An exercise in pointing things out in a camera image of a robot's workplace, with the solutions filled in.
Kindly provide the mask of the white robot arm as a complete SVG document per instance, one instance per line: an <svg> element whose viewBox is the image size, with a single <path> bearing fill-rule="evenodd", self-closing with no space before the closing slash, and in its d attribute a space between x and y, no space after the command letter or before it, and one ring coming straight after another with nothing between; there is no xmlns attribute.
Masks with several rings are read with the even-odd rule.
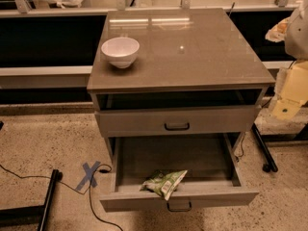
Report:
<svg viewBox="0 0 308 231"><path fill-rule="evenodd" d="M283 41L285 52L295 58L289 68L280 68L277 73L269 109L279 119L293 118L308 102L308 0L297 3L292 14L265 36L269 41Z"/></svg>

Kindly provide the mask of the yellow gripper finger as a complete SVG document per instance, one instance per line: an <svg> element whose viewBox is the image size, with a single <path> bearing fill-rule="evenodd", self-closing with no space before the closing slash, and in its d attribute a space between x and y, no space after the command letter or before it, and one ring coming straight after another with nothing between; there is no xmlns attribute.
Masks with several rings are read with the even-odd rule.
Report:
<svg viewBox="0 0 308 231"><path fill-rule="evenodd" d="M308 61L295 61L281 68L276 77L271 113L279 119L293 118L308 102Z"/></svg>

